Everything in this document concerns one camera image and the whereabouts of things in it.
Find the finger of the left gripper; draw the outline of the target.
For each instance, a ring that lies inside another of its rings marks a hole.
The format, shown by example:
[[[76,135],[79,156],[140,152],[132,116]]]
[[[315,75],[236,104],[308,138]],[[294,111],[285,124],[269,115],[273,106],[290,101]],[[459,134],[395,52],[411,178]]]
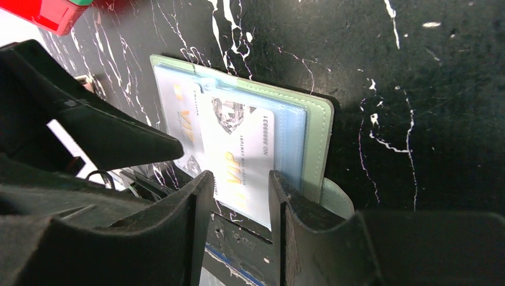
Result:
[[[152,203],[74,176],[46,172],[1,155],[1,214],[118,221]]]
[[[101,170],[183,156],[176,138],[115,108],[84,88],[35,40],[1,48],[1,153],[47,171],[77,161],[54,136],[56,120]]]

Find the red bin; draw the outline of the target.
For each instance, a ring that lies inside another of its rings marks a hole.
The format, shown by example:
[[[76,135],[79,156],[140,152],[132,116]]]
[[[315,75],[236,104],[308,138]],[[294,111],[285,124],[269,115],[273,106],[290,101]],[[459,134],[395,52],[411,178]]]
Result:
[[[1,9],[58,36],[70,33],[93,0],[1,0]]]

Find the green card holder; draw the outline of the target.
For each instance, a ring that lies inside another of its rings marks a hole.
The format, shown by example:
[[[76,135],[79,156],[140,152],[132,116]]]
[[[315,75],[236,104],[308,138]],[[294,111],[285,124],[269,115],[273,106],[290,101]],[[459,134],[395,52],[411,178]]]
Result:
[[[163,66],[193,76],[201,86],[201,93],[210,88],[227,89],[263,100],[276,119],[272,170],[280,172],[299,193],[330,212],[344,218],[353,215],[352,201],[324,176],[334,115],[329,100],[161,55],[152,55],[150,62],[152,69]]]

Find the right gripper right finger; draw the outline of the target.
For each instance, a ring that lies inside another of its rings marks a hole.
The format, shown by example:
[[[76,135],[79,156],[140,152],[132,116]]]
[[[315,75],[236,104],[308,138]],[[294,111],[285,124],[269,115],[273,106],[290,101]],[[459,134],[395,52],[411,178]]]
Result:
[[[504,217],[364,211],[344,219],[269,173],[277,285],[503,285]]]

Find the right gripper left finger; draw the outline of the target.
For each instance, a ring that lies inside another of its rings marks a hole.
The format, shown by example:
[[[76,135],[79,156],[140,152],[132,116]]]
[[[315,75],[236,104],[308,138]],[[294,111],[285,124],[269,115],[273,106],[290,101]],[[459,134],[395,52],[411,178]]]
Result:
[[[108,227],[1,216],[2,285],[198,285],[213,174]]]

